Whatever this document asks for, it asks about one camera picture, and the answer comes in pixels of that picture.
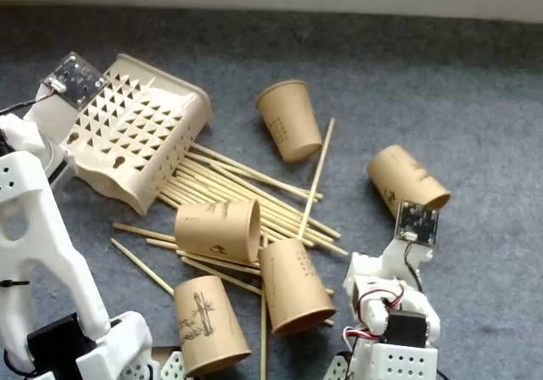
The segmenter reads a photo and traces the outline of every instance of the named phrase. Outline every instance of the white robot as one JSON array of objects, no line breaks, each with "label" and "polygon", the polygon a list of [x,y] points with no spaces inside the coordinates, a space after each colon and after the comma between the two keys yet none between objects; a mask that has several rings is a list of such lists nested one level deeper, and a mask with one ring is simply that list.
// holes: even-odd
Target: white robot
[{"label": "white robot", "polygon": [[[80,69],[83,75],[91,70],[85,65]],[[103,86],[96,82],[94,92]],[[63,88],[49,79],[36,99],[0,110],[0,340],[4,363],[18,375],[39,380],[182,380],[180,352],[174,352],[168,367],[160,372],[151,356],[151,333],[140,314],[126,312],[109,318],[87,262],[73,247],[54,201],[51,185],[69,168],[55,140],[43,137],[29,115],[27,120],[3,115],[62,94]],[[81,104],[88,98],[88,94],[82,96]],[[66,124],[52,128],[68,132],[76,114],[67,117]],[[77,313],[36,330],[31,319],[30,278],[38,264],[70,290]]]},{"label": "white robot", "polygon": [[418,266],[433,257],[438,217],[404,202],[383,254],[353,253],[344,289],[360,324],[343,330],[350,351],[334,357],[324,380],[436,379],[440,322]]}]

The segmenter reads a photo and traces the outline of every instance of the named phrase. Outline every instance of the electrical wire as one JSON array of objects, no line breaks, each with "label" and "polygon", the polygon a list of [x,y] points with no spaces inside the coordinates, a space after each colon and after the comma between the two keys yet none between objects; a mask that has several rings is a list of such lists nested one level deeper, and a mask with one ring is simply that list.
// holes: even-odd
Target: electrical wire
[{"label": "electrical wire", "polygon": [[36,104],[38,102],[41,102],[43,100],[45,100],[46,98],[50,98],[51,96],[54,95],[54,89],[51,89],[51,91],[44,95],[44,96],[41,96],[40,98],[33,98],[32,100],[27,100],[25,102],[19,102],[19,103],[16,103],[16,104],[12,104],[11,106],[8,106],[4,109],[0,109],[0,115],[8,115],[9,113],[17,110],[17,109],[24,109],[28,106],[32,106],[32,104]]},{"label": "electrical wire", "polygon": [[33,378],[37,376],[37,372],[22,372],[21,370],[18,370],[14,365],[11,364],[11,361],[9,361],[9,355],[8,351],[6,349],[3,350],[3,363],[6,365],[6,367],[13,373],[15,373],[17,376],[25,376],[25,379],[27,378]]},{"label": "electrical wire", "polygon": [[440,369],[438,369],[438,374],[443,380],[450,380]]},{"label": "electrical wire", "polygon": [[415,280],[415,283],[417,284],[418,291],[420,293],[424,293],[423,285],[421,284],[421,280],[418,278],[417,272],[412,267],[412,265],[409,264],[409,261],[407,261],[407,256],[411,252],[411,245],[412,245],[412,243],[407,244],[406,251],[404,252],[404,263],[406,263],[407,270],[409,270],[409,272],[411,273],[413,279]]},{"label": "electrical wire", "polygon": [[389,293],[391,295],[395,296],[395,299],[392,302],[389,302],[386,304],[387,308],[395,309],[397,306],[401,304],[401,300],[403,300],[405,288],[403,285],[400,285],[401,292],[400,294],[393,293],[392,291],[384,288],[374,288],[370,289],[369,291],[365,292],[362,296],[358,298],[358,303],[356,304],[356,315],[358,316],[358,321],[362,322],[362,316],[361,316],[361,302],[364,299],[364,297],[372,294],[372,293]]},{"label": "electrical wire", "polygon": [[[353,343],[352,349],[354,350],[356,347],[356,343],[358,342],[359,338],[355,338],[355,342]],[[347,365],[347,370],[345,371],[345,377],[344,380],[347,380],[347,377],[349,376],[349,369],[350,369],[350,363],[353,361],[353,354],[350,354],[349,364]]]}]

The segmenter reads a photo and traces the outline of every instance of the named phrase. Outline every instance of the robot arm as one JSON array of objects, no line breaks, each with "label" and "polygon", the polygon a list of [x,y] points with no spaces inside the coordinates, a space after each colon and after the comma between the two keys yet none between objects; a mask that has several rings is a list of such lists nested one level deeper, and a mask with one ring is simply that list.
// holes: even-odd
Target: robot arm
[{"label": "robot arm", "polygon": [[[40,136],[26,121],[0,117],[0,339],[4,359],[39,380],[158,378],[153,339],[143,317],[127,312],[109,320],[92,274],[75,250],[40,160],[17,148],[37,148]],[[34,331],[31,271],[37,264],[63,282],[78,315]]]},{"label": "robot arm", "polygon": [[345,379],[407,374],[435,380],[437,349],[432,342],[439,337],[440,322],[422,292],[418,266],[432,259],[437,221],[437,210],[405,202],[395,237],[380,257],[352,254],[344,289],[359,325],[344,330],[349,346],[347,338],[355,338],[350,362],[341,356],[333,361],[336,369],[343,368]]}]

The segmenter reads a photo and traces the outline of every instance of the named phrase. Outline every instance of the paper cup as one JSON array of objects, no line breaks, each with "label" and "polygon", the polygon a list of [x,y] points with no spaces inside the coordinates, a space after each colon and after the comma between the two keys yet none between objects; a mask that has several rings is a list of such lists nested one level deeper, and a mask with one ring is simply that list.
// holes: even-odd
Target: paper cup
[{"label": "paper cup", "polygon": [[307,84],[282,81],[268,87],[256,100],[273,141],[285,162],[309,158],[322,147]]},{"label": "paper cup", "polygon": [[259,252],[272,330],[277,336],[301,332],[336,309],[300,240],[270,243]]},{"label": "paper cup", "polygon": [[402,200],[440,209],[451,197],[400,145],[391,145],[373,157],[367,173],[394,217]]},{"label": "paper cup", "polygon": [[180,284],[175,301],[187,377],[218,372],[251,355],[219,277]]},{"label": "paper cup", "polygon": [[176,218],[181,250],[242,264],[258,258],[260,207],[256,200],[185,204]]}]

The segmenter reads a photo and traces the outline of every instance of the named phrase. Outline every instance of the wooden stick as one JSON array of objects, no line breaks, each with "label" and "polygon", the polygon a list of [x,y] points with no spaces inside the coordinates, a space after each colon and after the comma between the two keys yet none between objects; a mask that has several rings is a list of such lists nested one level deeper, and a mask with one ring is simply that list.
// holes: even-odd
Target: wooden stick
[{"label": "wooden stick", "polygon": [[230,172],[232,172],[234,174],[237,174],[237,175],[240,175],[240,176],[245,176],[247,178],[254,179],[255,181],[266,183],[266,184],[271,185],[273,187],[278,187],[278,188],[280,188],[280,189],[282,189],[282,190],[284,190],[286,192],[290,192],[290,193],[292,193],[292,194],[294,194],[296,196],[299,196],[300,198],[303,198],[303,199],[307,199],[308,196],[309,196],[309,191],[300,189],[298,187],[293,187],[292,185],[288,185],[287,183],[277,181],[277,180],[275,180],[273,178],[270,178],[269,176],[259,177],[259,176],[255,175],[253,173],[247,172],[246,170],[242,170],[241,168],[235,167],[233,165],[225,164],[225,163],[217,161],[215,159],[210,159],[210,158],[204,157],[203,155],[198,155],[198,154],[193,154],[193,153],[186,153],[185,155],[187,157],[189,157],[190,159],[197,160],[197,161],[202,162],[204,164],[220,166],[222,169],[229,170]]},{"label": "wooden stick", "polygon": [[153,281],[155,281],[157,284],[159,284],[169,295],[173,297],[173,288],[170,287],[166,281],[164,281],[162,278],[160,278],[153,270],[151,270],[149,267],[147,267],[143,261],[141,261],[138,257],[136,257],[129,249],[127,249],[125,246],[120,244],[117,240],[114,238],[111,238],[111,243],[118,248],[122,254],[124,254],[126,257],[130,259],[132,263],[137,265],[139,268],[142,269],[143,272],[145,272],[148,276],[151,277]]},{"label": "wooden stick", "polygon": [[268,378],[268,315],[266,310],[266,293],[262,287],[262,302],[260,303],[260,380]]},{"label": "wooden stick", "polygon": [[180,184],[177,184],[178,182],[175,180],[175,179],[172,179],[171,181],[168,181],[164,187],[167,187],[168,189],[170,189],[171,191],[177,193],[178,195],[181,195],[180,198],[183,198],[185,197],[186,199],[190,199],[193,201],[193,203],[195,204],[200,204],[202,203],[202,200],[198,197],[196,197],[195,195],[192,195],[190,192],[187,192],[187,190],[185,189],[182,189],[179,185]]},{"label": "wooden stick", "polygon": [[147,229],[142,229],[141,227],[134,227],[130,225],[125,225],[124,223],[117,223],[117,222],[113,223],[113,227],[115,229],[122,230],[123,232],[139,234],[140,236],[145,236],[146,238],[156,238],[156,239],[164,240],[165,242],[171,242],[171,243],[176,242],[176,238],[173,236],[170,236],[164,233],[153,232]]},{"label": "wooden stick", "polygon": [[[253,179],[256,179],[257,181],[267,183],[267,184],[272,185],[274,187],[280,187],[281,189],[283,189],[285,191],[288,191],[288,192],[291,192],[291,193],[293,193],[295,195],[298,195],[298,196],[300,196],[302,198],[307,198],[307,196],[309,195],[309,191],[307,191],[306,189],[303,189],[303,188],[300,188],[300,187],[294,187],[292,185],[288,185],[285,182],[278,181],[277,179],[274,179],[274,178],[272,178],[272,177],[270,177],[270,176],[268,176],[266,174],[263,174],[262,172],[254,170],[253,168],[249,168],[247,165],[241,164],[241,163],[235,161],[234,159],[230,159],[225,155],[219,154],[219,153],[213,151],[212,149],[203,147],[203,146],[201,146],[201,145],[199,145],[197,143],[193,143],[193,148],[196,148],[201,153],[207,154],[210,157],[219,159],[220,161],[224,162],[225,164],[230,165],[233,169],[238,169],[238,170],[244,171],[246,173],[246,175],[248,174],[249,176],[252,176]],[[201,155],[199,157],[201,158],[201,160],[204,160],[204,161],[207,160],[205,157],[203,157]],[[321,193],[318,193],[318,194],[315,195],[315,198],[322,199],[324,197],[323,197],[323,195]]]},{"label": "wooden stick", "polygon": [[180,193],[177,190],[173,189],[172,187],[168,187],[164,185],[162,187],[162,193],[169,196],[170,198],[177,200],[180,204],[196,204],[197,202],[195,200],[190,199],[187,195],[184,193]]},{"label": "wooden stick", "polygon": [[277,233],[270,229],[267,226],[260,225],[260,230],[268,235],[268,239],[273,239],[274,242],[279,240],[286,240],[288,237],[282,235],[281,233]]},{"label": "wooden stick", "polygon": [[309,192],[309,198],[307,199],[307,204],[305,205],[304,216],[302,217],[302,222],[299,225],[298,230],[298,239],[301,239],[304,236],[305,228],[307,227],[307,221],[311,213],[311,207],[313,206],[313,198],[315,197],[316,187],[321,180],[322,167],[324,166],[324,159],[328,153],[328,147],[330,146],[330,139],[332,138],[333,126],[335,125],[336,120],[332,118],[328,129],[326,131],[326,136],[324,137],[324,144],[322,145],[321,156],[319,162],[316,165],[315,176],[313,177],[313,183],[311,184],[311,190]]},{"label": "wooden stick", "polygon": [[[303,217],[303,213],[300,212],[299,210],[293,208],[292,206],[290,206],[288,204],[285,204],[281,200],[271,196],[267,192],[262,191],[258,187],[255,187],[255,186],[251,185],[250,183],[248,183],[248,182],[244,181],[243,179],[241,179],[239,176],[235,176],[233,173],[228,172],[227,170],[223,170],[222,168],[220,168],[220,167],[218,167],[216,165],[215,166],[212,165],[211,168],[213,168],[214,170],[216,170],[217,172],[219,172],[223,176],[227,177],[228,179],[230,179],[230,180],[232,180],[234,182],[237,182],[239,185],[242,185],[243,187],[246,187],[247,189],[249,189],[249,190],[251,190],[251,191],[253,191],[255,193],[258,193],[259,195],[261,195],[264,198],[270,200],[271,202],[277,204],[278,206],[283,207],[286,210],[290,210],[291,212],[294,212],[300,218]],[[326,232],[327,234],[329,234],[333,238],[341,238],[341,234],[339,232],[336,232],[334,229],[331,229],[330,227],[328,227],[326,225],[323,225],[320,221],[316,221],[315,219],[312,219],[312,218],[310,218],[309,221],[314,226],[318,226],[319,229],[321,229],[323,232]]]},{"label": "wooden stick", "polygon": [[262,291],[260,291],[257,287],[253,287],[252,285],[249,285],[243,281],[239,281],[237,278],[230,277],[227,274],[224,274],[220,271],[214,270],[211,267],[208,267],[207,265],[200,264],[196,261],[190,260],[187,257],[181,257],[181,261],[185,264],[189,264],[194,268],[198,268],[199,270],[208,272],[210,274],[213,274],[215,276],[218,276],[222,278],[225,281],[231,282],[234,285],[237,285],[238,287],[241,287],[243,289],[246,289],[250,291],[251,293],[256,293],[258,295],[262,295]]},{"label": "wooden stick", "polygon": [[[257,200],[259,200],[260,204],[262,205],[262,208],[268,208],[268,205],[267,205],[268,201],[266,200],[266,198],[262,198],[259,195],[257,195],[256,193],[246,193],[246,191],[243,188],[235,186],[234,182],[232,182],[232,181],[225,182],[222,179],[222,178],[224,178],[224,176],[213,175],[211,170],[208,170],[207,168],[204,168],[202,165],[194,163],[190,159],[185,161],[185,162],[186,163],[184,165],[182,165],[182,170],[185,170],[186,172],[189,172],[190,174],[193,174],[193,176],[196,178],[196,182],[184,181],[184,183],[190,185],[191,187],[194,187],[194,188],[198,189],[200,192],[204,192],[208,197],[211,196],[215,201],[216,200],[224,201],[225,199],[220,199],[218,197],[218,195],[216,195],[216,194],[211,194],[210,195],[210,187],[209,186],[208,187],[199,186],[197,181],[202,181],[204,179],[205,181],[207,181],[207,182],[204,182],[204,183],[206,183],[208,185],[213,185],[213,187],[220,187],[220,189],[222,189],[222,191],[225,192],[226,188],[224,186],[222,186],[220,183],[217,183],[217,181],[223,182],[225,185],[228,186],[229,189],[232,189],[233,191],[241,192],[241,193],[236,193],[236,194],[239,194],[242,197],[244,196],[245,198],[256,198]],[[273,211],[278,211],[278,212],[281,212],[281,214],[283,214],[283,215],[288,215],[288,213],[286,213],[286,212],[288,212],[288,210],[281,209],[281,208],[278,208],[276,206],[277,206],[276,204],[273,205]],[[297,226],[290,225],[290,226],[286,226],[286,227],[287,228],[291,227],[290,230],[292,232],[297,232]],[[326,240],[321,240],[318,237],[311,237],[311,239],[313,241],[315,241],[315,242],[319,242],[319,244],[321,244],[321,246],[326,247],[328,249],[331,249],[333,251],[337,251],[338,253],[340,253],[342,255],[347,254],[344,250],[342,250],[341,248],[331,244],[330,242],[327,242]],[[311,246],[311,244],[309,244],[309,242],[313,243],[313,241],[307,240],[307,241],[305,241],[305,244]]]},{"label": "wooden stick", "polygon": [[[272,230],[275,230],[276,232],[282,233],[287,238],[294,238],[295,233],[290,232],[289,230],[280,227],[277,223],[270,221],[268,218],[264,217],[263,215],[260,215],[260,223],[263,226],[266,226]],[[306,238],[301,238],[300,241],[309,249],[312,249],[313,247],[315,247],[315,244],[313,242],[310,242]]]},{"label": "wooden stick", "polygon": [[[204,178],[202,176],[196,176],[197,181],[201,181]],[[231,190],[228,190],[226,187],[223,187],[222,185],[213,182],[213,181],[205,181],[202,182],[206,185],[207,189],[210,190],[213,193],[216,193],[218,195],[221,195],[225,199],[231,199],[231,200],[247,200],[242,195],[239,195]],[[260,203],[260,212],[263,216],[265,216],[267,219],[277,223],[279,226],[286,228],[287,230],[296,233],[298,232],[299,223],[296,223],[292,219],[289,219],[288,217],[285,217],[284,215],[277,213],[273,208],[270,208],[267,206],[267,202],[264,200],[259,200]],[[326,236],[316,230],[307,228],[305,230],[305,238],[307,240],[315,242],[315,243],[333,243],[333,239],[329,236]]]},{"label": "wooden stick", "polygon": [[167,249],[167,250],[177,251],[179,249],[177,247],[177,244],[164,242],[162,240],[157,240],[156,238],[146,238],[145,243],[151,244],[152,246],[155,246],[155,247],[160,247],[162,249]]},{"label": "wooden stick", "polygon": [[167,196],[165,196],[163,193],[159,193],[159,196],[158,198],[164,202],[165,204],[167,204],[168,206],[170,206],[171,208],[173,208],[174,210],[178,210],[179,209],[179,204],[177,204],[175,201],[171,200],[170,198],[168,198]]},{"label": "wooden stick", "polygon": [[235,265],[233,263],[228,263],[226,261],[213,260],[213,259],[211,259],[209,257],[204,257],[203,255],[198,255],[198,254],[187,253],[186,251],[183,251],[183,250],[180,250],[180,249],[178,249],[176,252],[177,252],[177,255],[182,255],[183,257],[187,257],[187,258],[189,258],[191,260],[202,261],[203,263],[212,264],[212,265],[216,265],[218,267],[227,268],[228,270],[246,272],[247,274],[252,274],[253,276],[262,277],[262,274],[260,273],[260,270],[256,270],[255,268],[244,267],[242,265]]},{"label": "wooden stick", "polygon": [[268,247],[268,233],[264,232],[264,234],[262,235],[262,248],[266,248]]},{"label": "wooden stick", "polygon": [[176,178],[172,180],[171,183],[175,184],[177,187],[179,187],[179,189],[183,190],[183,192],[191,193],[194,197],[200,198],[200,200],[203,202],[211,200],[208,197],[204,196],[202,193],[198,192],[196,189],[191,188],[182,179]]}]

